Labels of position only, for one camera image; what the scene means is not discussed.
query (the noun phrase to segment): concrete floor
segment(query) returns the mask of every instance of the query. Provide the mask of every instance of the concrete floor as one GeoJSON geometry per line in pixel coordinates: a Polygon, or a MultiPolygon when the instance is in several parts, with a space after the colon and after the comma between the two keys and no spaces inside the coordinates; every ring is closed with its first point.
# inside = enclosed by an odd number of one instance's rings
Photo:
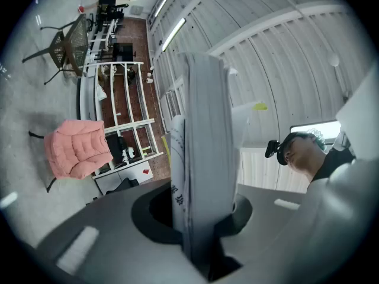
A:
{"type": "Polygon", "coordinates": [[[77,81],[56,72],[49,54],[22,64],[21,60],[50,45],[55,30],[78,16],[82,0],[38,0],[20,19],[2,55],[0,71],[0,193],[18,199],[4,210],[16,235],[36,246],[55,226],[91,202],[99,191],[94,181],[60,179],[50,193],[54,177],[44,155],[43,140],[30,138],[28,130],[45,135],[64,119],[77,119],[77,81]]]}

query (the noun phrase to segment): ceiling light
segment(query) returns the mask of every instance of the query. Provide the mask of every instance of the ceiling light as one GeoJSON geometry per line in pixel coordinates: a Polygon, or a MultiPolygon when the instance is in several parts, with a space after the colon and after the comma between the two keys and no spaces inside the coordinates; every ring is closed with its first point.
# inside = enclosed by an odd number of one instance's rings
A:
{"type": "Polygon", "coordinates": [[[161,3],[160,7],[158,8],[158,10],[157,10],[156,13],[155,13],[155,17],[158,16],[160,10],[162,9],[162,7],[164,6],[164,4],[165,4],[166,2],[167,2],[167,0],[163,0],[163,2],[161,3]]]}
{"type": "Polygon", "coordinates": [[[162,46],[162,51],[165,51],[167,49],[167,46],[169,46],[170,42],[172,41],[172,39],[175,37],[176,33],[181,29],[181,27],[183,26],[183,24],[185,24],[185,19],[184,18],[181,18],[179,23],[176,25],[176,27],[172,30],[172,32],[170,33],[170,35],[168,36],[167,40],[165,41],[165,43],[163,44],[162,46]]]}
{"type": "Polygon", "coordinates": [[[310,131],[313,129],[320,131],[323,135],[323,138],[327,140],[334,139],[339,135],[341,125],[338,121],[332,121],[302,126],[292,126],[291,133],[296,133],[298,131],[310,131]]]}

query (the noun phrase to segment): pink armchair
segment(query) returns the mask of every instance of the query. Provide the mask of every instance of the pink armchair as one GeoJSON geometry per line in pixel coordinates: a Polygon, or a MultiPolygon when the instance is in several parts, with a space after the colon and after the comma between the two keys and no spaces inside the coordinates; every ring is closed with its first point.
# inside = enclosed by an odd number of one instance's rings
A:
{"type": "Polygon", "coordinates": [[[45,153],[55,175],[47,192],[56,179],[83,179],[113,159],[103,121],[65,120],[45,137],[30,131],[29,135],[44,139],[45,153]]]}

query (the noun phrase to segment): yellow tag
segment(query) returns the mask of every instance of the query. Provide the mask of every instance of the yellow tag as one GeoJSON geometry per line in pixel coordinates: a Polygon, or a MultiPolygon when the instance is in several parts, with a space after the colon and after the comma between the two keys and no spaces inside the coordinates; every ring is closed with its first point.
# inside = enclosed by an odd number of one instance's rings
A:
{"type": "Polygon", "coordinates": [[[253,110],[254,111],[266,111],[267,105],[265,103],[257,103],[254,105],[253,110]]]}

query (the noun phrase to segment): white metal rack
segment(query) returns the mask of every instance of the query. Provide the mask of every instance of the white metal rack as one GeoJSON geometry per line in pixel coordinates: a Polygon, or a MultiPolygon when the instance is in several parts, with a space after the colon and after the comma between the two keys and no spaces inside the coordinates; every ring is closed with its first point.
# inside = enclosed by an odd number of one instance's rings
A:
{"type": "Polygon", "coordinates": [[[144,91],[143,91],[143,83],[142,83],[142,76],[141,76],[141,65],[143,63],[140,62],[103,62],[103,63],[94,63],[89,64],[88,66],[94,66],[95,67],[95,91],[94,91],[94,99],[95,99],[95,114],[97,120],[103,120],[102,116],[102,109],[101,109],[101,101],[98,99],[97,94],[97,86],[98,86],[98,69],[103,65],[108,65],[110,67],[110,89],[111,89],[111,103],[112,103],[112,111],[113,111],[113,118],[114,118],[114,126],[113,127],[107,127],[105,129],[105,136],[111,135],[111,134],[117,134],[119,137],[121,134],[125,131],[132,131],[134,135],[134,139],[137,144],[137,151],[139,153],[139,156],[136,155],[137,158],[131,159],[129,161],[126,161],[125,163],[115,165],[114,161],[110,161],[108,163],[109,168],[105,167],[105,170],[95,171],[95,176],[93,179],[98,179],[107,175],[110,175],[115,172],[119,172],[123,169],[126,169],[128,167],[132,167],[136,164],[139,164],[141,162],[150,160],[154,157],[158,157],[163,153],[160,153],[158,151],[158,147],[156,145],[154,132],[152,129],[152,123],[155,122],[154,119],[149,118],[149,113],[147,111],[146,106],[146,100],[144,97],[144,91]],[[113,91],[113,84],[114,84],[114,65],[122,65],[124,67],[124,85],[125,85],[125,98],[127,102],[127,109],[129,113],[130,122],[126,124],[119,124],[117,120],[117,111],[115,108],[115,99],[114,99],[114,91],[113,91]],[[138,91],[138,97],[139,97],[139,104],[141,108],[141,113],[143,119],[141,121],[135,121],[133,117],[133,111],[131,109],[131,101],[130,101],[130,95],[129,95],[129,88],[128,88],[128,77],[127,77],[127,66],[128,65],[137,65],[138,66],[138,72],[136,75],[136,83],[137,83],[137,91],[138,91]],[[149,150],[151,151],[149,154],[146,154],[143,152],[141,142],[137,133],[137,129],[144,128],[146,130],[147,138],[149,140],[149,150]]]}

